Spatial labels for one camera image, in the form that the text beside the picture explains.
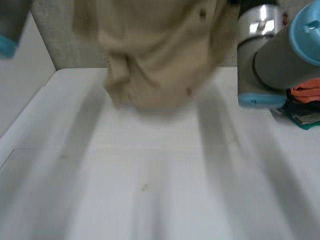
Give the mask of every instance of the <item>orange cloth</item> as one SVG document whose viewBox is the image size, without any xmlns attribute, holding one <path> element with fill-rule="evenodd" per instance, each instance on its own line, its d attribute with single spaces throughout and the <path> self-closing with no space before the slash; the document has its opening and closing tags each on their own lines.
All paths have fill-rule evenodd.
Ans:
<svg viewBox="0 0 320 240">
<path fill-rule="evenodd" d="M 320 77 L 301 83 L 292 88 L 290 92 L 295 99 L 304 104 L 320 101 Z"/>
</svg>

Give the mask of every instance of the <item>white wall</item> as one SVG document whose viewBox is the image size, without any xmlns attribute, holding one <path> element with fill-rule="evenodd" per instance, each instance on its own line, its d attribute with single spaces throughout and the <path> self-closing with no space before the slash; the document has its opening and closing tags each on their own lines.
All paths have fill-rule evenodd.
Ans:
<svg viewBox="0 0 320 240">
<path fill-rule="evenodd" d="M 0 60 L 0 138 L 55 72 L 30 14 L 14 59 Z"/>
</svg>

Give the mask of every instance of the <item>gray wall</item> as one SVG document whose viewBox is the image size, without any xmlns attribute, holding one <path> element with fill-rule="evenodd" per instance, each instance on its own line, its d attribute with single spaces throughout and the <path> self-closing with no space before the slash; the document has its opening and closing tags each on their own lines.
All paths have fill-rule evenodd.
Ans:
<svg viewBox="0 0 320 240">
<path fill-rule="evenodd" d="M 312 0 L 279 0 L 279 2 L 292 19 Z M 32 14 L 57 70 L 108 66 L 108 55 L 101 47 L 79 38 L 72 32 L 73 0 L 34 0 Z M 236 56 L 237 48 L 234 47 L 226 56 L 224 63 L 236 64 Z"/>
</svg>

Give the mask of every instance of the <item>gray cylindrical joint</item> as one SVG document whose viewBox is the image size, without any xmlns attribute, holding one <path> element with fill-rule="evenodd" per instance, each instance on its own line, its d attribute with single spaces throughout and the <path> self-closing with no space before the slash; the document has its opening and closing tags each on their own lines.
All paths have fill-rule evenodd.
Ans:
<svg viewBox="0 0 320 240">
<path fill-rule="evenodd" d="M 269 40 L 256 54 L 257 78 L 267 86 L 283 90 L 320 77 L 320 67 L 306 62 L 293 50 L 289 40 L 290 25 Z"/>
<path fill-rule="evenodd" d="M 320 77 L 320 0 L 308 5 L 253 59 L 256 78 L 278 90 Z"/>
<path fill-rule="evenodd" d="M 0 35 L 18 43 L 32 0 L 1 0 Z"/>
</svg>

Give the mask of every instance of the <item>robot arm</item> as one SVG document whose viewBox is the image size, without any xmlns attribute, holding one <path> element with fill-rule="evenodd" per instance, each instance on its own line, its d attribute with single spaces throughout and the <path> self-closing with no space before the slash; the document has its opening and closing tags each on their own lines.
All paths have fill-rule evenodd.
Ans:
<svg viewBox="0 0 320 240">
<path fill-rule="evenodd" d="M 32 0 L 0 1 L 0 59 L 14 56 L 31 3 Z"/>
<path fill-rule="evenodd" d="M 238 20 L 238 102 L 279 108 L 286 89 L 320 77 L 320 0 L 287 26 L 276 0 L 242 0 Z"/>
</svg>

